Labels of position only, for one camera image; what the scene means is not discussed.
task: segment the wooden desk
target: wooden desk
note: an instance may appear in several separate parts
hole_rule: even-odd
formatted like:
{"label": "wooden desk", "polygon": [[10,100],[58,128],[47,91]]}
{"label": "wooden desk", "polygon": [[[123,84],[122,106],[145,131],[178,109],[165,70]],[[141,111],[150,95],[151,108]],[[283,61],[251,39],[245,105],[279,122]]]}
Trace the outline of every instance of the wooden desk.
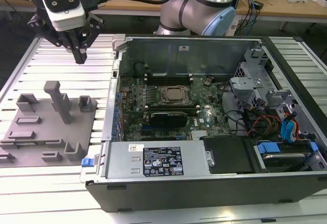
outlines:
{"label": "wooden desk", "polygon": [[[34,6],[28,0],[8,0],[18,11],[34,11]],[[276,21],[327,22],[327,8],[313,1],[306,3],[287,3],[285,0],[257,0],[264,3],[258,19]],[[4,0],[0,0],[0,10],[12,10]],[[160,15],[159,5],[150,5],[133,1],[110,1],[95,14],[118,15]],[[240,2],[236,14],[244,16],[247,5]]]}

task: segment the wire bundle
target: wire bundle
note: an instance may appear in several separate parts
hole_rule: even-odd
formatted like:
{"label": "wire bundle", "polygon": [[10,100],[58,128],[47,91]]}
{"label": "wire bundle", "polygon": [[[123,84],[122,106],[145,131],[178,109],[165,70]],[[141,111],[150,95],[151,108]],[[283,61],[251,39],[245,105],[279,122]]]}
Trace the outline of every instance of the wire bundle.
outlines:
{"label": "wire bundle", "polygon": [[[263,132],[258,133],[260,130],[257,125],[259,121],[264,121],[267,123],[267,126],[264,128],[265,130]],[[256,137],[257,140],[261,140],[269,135],[276,134],[279,128],[279,123],[282,123],[281,120],[273,115],[261,115],[256,119],[256,121],[253,123],[251,129],[247,132],[248,135],[252,135]]]}
{"label": "wire bundle", "polygon": [[[230,119],[231,121],[234,121],[236,123],[236,130],[234,130],[235,134],[237,133],[237,131],[241,131],[241,130],[238,130],[238,126],[241,126],[245,129],[245,131],[247,132],[247,134],[249,136],[253,136],[258,140],[267,138],[271,135],[275,135],[277,133],[277,131],[279,130],[279,124],[282,123],[281,120],[276,116],[273,116],[270,114],[260,115],[259,111],[255,110],[255,109],[245,110],[246,112],[250,112],[256,116],[256,120],[254,121],[253,124],[251,123],[251,121],[247,121],[247,125],[245,125],[240,122],[240,120],[244,121],[244,118],[239,118],[236,120],[228,115],[228,113],[230,113],[230,112],[236,112],[238,114],[244,115],[245,112],[242,112],[239,110],[229,110],[229,111],[225,112],[225,110],[222,106],[222,99],[223,99],[223,94],[224,94],[224,91],[225,91],[228,83],[229,82],[224,82],[224,83],[220,83],[217,85],[217,88],[219,91],[218,104],[220,105],[221,111],[224,114],[224,116],[226,116],[228,119]],[[262,123],[259,123],[260,121],[264,121],[267,124],[264,127],[263,131],[262,131]]]}
{"label": "wire bundle", "polygon": [[246,36],[250,33],[253,25],[256,22],[257,17],[260,14],[260,9],[257,10],[254,6],[253,0],[246,0],[248,3],[248,11],[243,20],[241,20],[241,23],[239,24],[239,27],[236,29],[235,34],[237,32],[240,32],[243,28],[249,27]]}
{"label": "wire bundle", "polygon": [[[285,117],[288,117],[290,115],[289,112],[284,113]],[[300,124],[295,120],[295,118],[291,119],[291,121],[295,124],[295,138],[296,140],[299,140],[299,133],[300,133]]]}

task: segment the blue latch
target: blue latch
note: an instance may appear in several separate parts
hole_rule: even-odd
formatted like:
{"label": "blue latch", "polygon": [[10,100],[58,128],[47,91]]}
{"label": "blue latch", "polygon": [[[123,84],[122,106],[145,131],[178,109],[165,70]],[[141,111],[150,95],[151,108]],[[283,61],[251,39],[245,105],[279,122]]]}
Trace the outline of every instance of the blue latch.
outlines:
{"label": "blue latch", "polygon": [[280,153],[277,142],[262,142],[258,145],[260,154]]}
{"label": "blue latch", "polygon": [[313,141],[310,142],[310,146],[311,146],[311,148],[312,148],[312,150],[313,150],[314,152],[316,152],[316,151],[319,150],[317,144],[316,144],[315,142],[313,142]]}
{"label": "blue latch", "polygon": [[84,158],[82,159],[82,167],[93,167],[94,159]]}
{"label": "blue latch", "polygon": [[177,136],[176,136],[176,140],[177,140],[177,141],[180,141],[180,140],[183,139],[183,138],[184,138],[183,135],[177,135]]}

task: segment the power supply label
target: power supply label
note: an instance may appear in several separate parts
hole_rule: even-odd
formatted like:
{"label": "power supply label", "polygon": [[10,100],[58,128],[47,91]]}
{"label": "power supply label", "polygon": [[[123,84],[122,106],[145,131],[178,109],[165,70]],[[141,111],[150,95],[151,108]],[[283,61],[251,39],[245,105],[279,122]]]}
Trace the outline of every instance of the power supply label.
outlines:
{"label": "power supply label", "polygon": [[145,147],[143,160],[143,174],[146,177],[184,175],[180,147]]}

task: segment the black panel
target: black panel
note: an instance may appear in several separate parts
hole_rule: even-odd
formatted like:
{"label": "black panel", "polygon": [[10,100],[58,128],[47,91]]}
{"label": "black panel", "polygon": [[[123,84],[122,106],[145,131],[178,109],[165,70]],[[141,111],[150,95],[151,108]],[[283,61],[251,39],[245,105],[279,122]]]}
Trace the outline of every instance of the black panel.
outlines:
{"label": "black panel", "polygon": [[159,112],[151,114],[149,123],[155,128],[180,128],[185,127],[187,122],[188,115],[186,113]]}
{"label": "black panel", "polygon": [[126,182],[88,182],[86,189],[106,212],[119,209],[160,210],[297,202],[327,187],[319,175],[221,179]]}
{"label": "black panel", "polygon": [[215,162],[215,166],[210,167],[210,173],[254,173],[251,158],[242,137],[205,137],[203,141],[205,150],[212,153]]}

